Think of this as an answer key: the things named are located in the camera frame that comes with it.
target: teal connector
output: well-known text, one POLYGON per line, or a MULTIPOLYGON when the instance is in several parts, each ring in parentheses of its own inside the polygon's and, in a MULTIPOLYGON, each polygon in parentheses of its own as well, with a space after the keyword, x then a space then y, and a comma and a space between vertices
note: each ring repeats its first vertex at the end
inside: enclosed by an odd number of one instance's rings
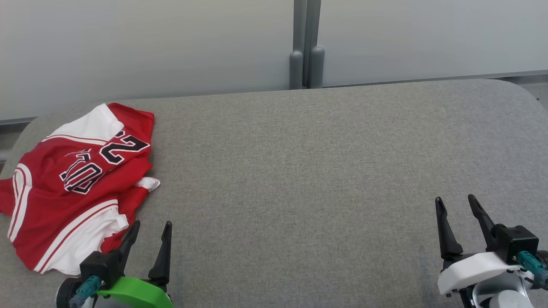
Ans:
POLYGON ((76 290, 76 295, 68 302, 70 308, 80 308, 84 305, 85 301, 101 288, 101 279, 97 276, 89 277, 79 288, 76 290))
POLYGON ((535 275, 535 281, 537 281, 541 287, 545 288, 548 286, 548 270, 546 270, 546 266, 539 262, 533 255, 526 251, 522 251, 517 254, 517 261, 524 269, 535 275))

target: white jersey trim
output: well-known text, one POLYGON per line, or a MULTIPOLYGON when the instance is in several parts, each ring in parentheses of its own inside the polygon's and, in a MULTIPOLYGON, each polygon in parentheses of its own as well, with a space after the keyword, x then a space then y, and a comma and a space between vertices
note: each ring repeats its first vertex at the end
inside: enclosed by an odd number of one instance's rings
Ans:
POLYGON ((128 226, 125 215, 118 213, 116 199, 99 203, 82 213, 59 232, 33 270, 45 273, 50 269, 56 269, 68 275, 77 275, 80 262, 91 252, 99 250, 105 237, 120 232, 128 226))
POLYGON ((18 164, 13 175, 13 192, 15 195, 15 206, 13 208, 12 220, 9 224, 8 238, 13 243, 25 220, 27 212, 28 193, 32 189, 32 175, 24 164, 18 164))
POLYGON ((42 140, 64 138, 87 144, 105 145, 124 128, 106 104, 101 104, 85 116, 56 129, 42 140))
POLYGON ((145 176, 135 183, 134 186, 146 188, 151 192, 160 186, 160 180, 145 176))

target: gray cushion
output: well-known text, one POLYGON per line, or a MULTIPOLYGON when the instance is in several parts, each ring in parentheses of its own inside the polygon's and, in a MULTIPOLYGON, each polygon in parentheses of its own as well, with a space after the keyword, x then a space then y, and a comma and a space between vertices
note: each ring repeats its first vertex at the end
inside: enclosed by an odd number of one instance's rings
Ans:
MULTIPOLYGON (((434 199, 466 252, 485 248, 467 203, 548 249, 548 114, 522 88, 468 80, 127 100, 156 115, 151 176, 126 274, 146 277, 173 222, 176 307, 462 307, 437 292, 434 199)), ((40 117, 21 155, 93 106, 40 117)), ((1 232, 9 218, 0 217, 1 232)), ((58 272, 0 241, 0 301, 52 307, 58 272)), ((548 293, 531 291, 544 306, 548 293)))

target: gray fabric surface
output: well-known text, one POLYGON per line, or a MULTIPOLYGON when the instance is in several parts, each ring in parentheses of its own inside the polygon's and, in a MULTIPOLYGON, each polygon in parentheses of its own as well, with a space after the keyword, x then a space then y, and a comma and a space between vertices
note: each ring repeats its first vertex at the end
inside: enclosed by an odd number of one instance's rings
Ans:
MULTIPOLYGON (((121 103, 156 115, 151 176, 126 274, 146 277, 173 222, 176 307, 462 307, 437 294, 434 199, 466 252, 467 203, 548 249, 548 114, 522 88, 466 80, 121 103)), ((40 117, 2 172, 92 106, 40 117)), ((9 219, 0 216, 0 232, 9 219)), ((0 301, 52 307, 58 272, 0 241, 0 301)), ((537 307, 548 292, 531 291, 537 307)))

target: jersey number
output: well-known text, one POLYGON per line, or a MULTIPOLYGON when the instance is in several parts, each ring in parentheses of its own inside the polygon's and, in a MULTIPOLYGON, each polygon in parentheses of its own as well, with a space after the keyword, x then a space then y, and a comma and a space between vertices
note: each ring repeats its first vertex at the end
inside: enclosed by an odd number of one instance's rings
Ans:
MULTIPOLYGON (((121 130, 116 137, 120 138, 125 135, 121 130)), ((109 163, 118 165, 124 161, 124 157, 119 152, 139 152, 146 149, 150 144, 143 142, 131 135, 127 135, 121 139, 123 143, 110 142, 99 150, 99 154, 109 163)), ((89 162, 91 160, 90 150, 70 153, 76 156, 76 161, 59 177, 63 181, 66 191, 86 194, 103 175, 101 167, 97 164, 89 162)))
MULTIPOLYGON (((123 135, 124 131, 121 130, 116 135, 116 137, 122 137, 123 135)), ((101 156, 103 156, 103 158, 111 164, 118 165, 124 161, 124 157, 120 154, 117 154, 117 152, 140 152, 141 150, 146 149, 150 146, 150 144, 143 142, 131 135, 125 136, 121 139, 121 141, 123 143, 111 142, 101 148, 101 156)))

